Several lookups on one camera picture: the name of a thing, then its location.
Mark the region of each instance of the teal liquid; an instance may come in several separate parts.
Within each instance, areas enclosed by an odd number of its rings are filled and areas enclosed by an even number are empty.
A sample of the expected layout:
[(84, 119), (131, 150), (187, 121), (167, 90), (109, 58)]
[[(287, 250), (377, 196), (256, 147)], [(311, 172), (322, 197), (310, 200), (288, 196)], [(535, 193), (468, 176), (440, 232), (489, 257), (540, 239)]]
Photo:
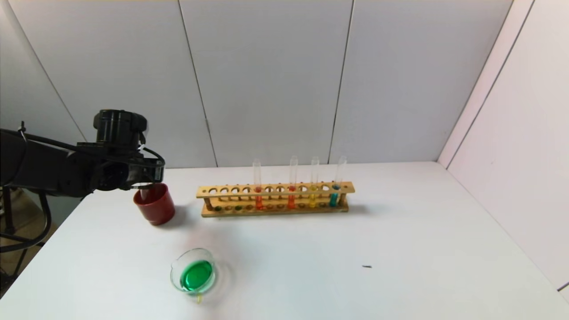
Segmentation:
[(193, 262), (182, 272), (180, 286), (187, 291), (195, 292), (210, 280), (212, 273), (213, 267), (211, 263), (205, 260)]
[[(334, 184), (334, 185), (332, 186), (332, 188), (333, 188), (334, 190), (339, 190), (339, 189), (340, 189), (340, 186), (337, 185), (337, 184)], [(331, 195), (330, 195), (330, 204), (329, 204), (330, 207), (335, 207), (337, 202), (338, 202), (338, 194), (331, 194)]]

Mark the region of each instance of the red cup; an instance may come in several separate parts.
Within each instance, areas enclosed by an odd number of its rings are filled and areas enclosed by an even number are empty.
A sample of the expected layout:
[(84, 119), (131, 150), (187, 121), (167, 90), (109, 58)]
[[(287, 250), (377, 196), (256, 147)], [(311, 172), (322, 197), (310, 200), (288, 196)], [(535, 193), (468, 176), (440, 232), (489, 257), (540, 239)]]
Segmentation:
[(143, 190), (138, 190), (134, 194), (133, 201), (150, 224), (161, 225), (172, 219), (176, 210), (168, 186), (164, 183), (155, 183), (152, 188), (144, 190), (146, 193), (144, 198), (141, 191)]

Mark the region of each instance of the floor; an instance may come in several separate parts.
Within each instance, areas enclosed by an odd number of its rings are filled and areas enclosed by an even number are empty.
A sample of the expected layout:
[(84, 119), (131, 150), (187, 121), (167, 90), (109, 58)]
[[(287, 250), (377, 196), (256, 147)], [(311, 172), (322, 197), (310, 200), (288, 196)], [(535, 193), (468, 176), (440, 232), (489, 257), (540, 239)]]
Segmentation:
[[(22, 190), (13, 191), (12, 199), (12, 215), (14, 226), (16, 227), (15, 235), (33, 238), (40, 234), (44, 227), (44, 217), (42, 210), (28, 197)], [(4, 231), (6, 227), (4, 214), (0, 216), (0, 231)], [(47, 241), (51, 235), (57, 230), (57, 226), (52, 223), (50, 232), (44, 241)], [(0, 246), (16, 244), (17, 241), (0, 238)], [(41, 250), (41, 247), (34, 246), (29, 248), (22, 261), (19, 274), (26, 268), (34, 256)], [(20, 259), (22, 251), (6, 252), (0, 254), (0, 268), (7, 274), (13, 274)], [(0, 298), (9, 289), (9, 285), (0, 288)]]

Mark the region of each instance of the glass beaker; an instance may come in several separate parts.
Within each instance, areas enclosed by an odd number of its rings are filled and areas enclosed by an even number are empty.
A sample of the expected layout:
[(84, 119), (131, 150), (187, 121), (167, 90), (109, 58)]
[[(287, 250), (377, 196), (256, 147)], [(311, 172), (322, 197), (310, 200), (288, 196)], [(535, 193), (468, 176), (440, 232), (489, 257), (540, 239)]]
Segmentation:
[(186, 251), (172, 262), (171, 267), (170, 281), (174, 287), (192, 296), (201, 296), (215, 281), (215, 263), (206, 249)]

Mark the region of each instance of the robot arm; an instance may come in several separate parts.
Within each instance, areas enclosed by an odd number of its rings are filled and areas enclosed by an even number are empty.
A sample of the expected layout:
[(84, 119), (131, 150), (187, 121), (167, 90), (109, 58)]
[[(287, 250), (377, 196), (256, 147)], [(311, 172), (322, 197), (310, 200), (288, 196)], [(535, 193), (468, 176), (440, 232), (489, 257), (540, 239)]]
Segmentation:
[(147, 122), (143, 116), (101, 110), (93, 126), (97, 142), (77, 146), (26, 134), (25, 128), (0, 129), (0, 185), (83, 197), (95, 189), (145, 188), (135, 184), (162, 181), (164, 159), (143, 148), (156, 156), (145, 158), (139, 149), (145, 144)]

